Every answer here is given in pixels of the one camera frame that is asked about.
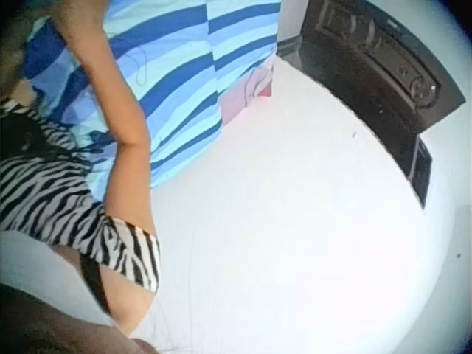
black and white striped fabric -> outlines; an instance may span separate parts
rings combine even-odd
[[[10,113],[35,119],[48,142],[77,149],[67,129],[40,118],[12,100],[1,102],[1,117]],[[89,165],[79,159],[46,161],[14,157],[0,165],[0,231],[20,231],[49,245],[69,246],[156,292],[159,242],[146,231],[108,217],[86,183]]]

blue and white striped cloth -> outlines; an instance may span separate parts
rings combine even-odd
[[[218,93],[277,50],[281,0],[207,0]]]
[[[114,0],[104,29],[146,116],[154,187],[188,165],[221,131],[205,0]],[[104,149],[88,177],[94,196],[102,198],[116,144],[85,72],[50,20],[36,24],[24,72],[42,96],[42,116],[70,125],[79,146]]]
[[[151,187],[199,156],[221,131],[218,97],[277,48],[280,0],[111,0],[104,29],[146,116]],[[89,80],[51,21],[27,44],[24,73],[40,115],[68,125],[79,146],[99,146],[88,184],[103,198],[116,144]]]

dark hair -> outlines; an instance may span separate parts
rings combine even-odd
[[[89,168],[91,163],[81,156],[90,149],[65,149],[48,142],[42,128],[28,114],[9,113],[0,118],[0,161],[15,157],[33,159],[42,158],[45,162],[64,159],[84,164]]]
[[[12,23],[12,21],[14,21],[15,18],[20,14],[26,3],[26,0],[12,0],[2,2],[0,12],[0,30],[2,34]]]

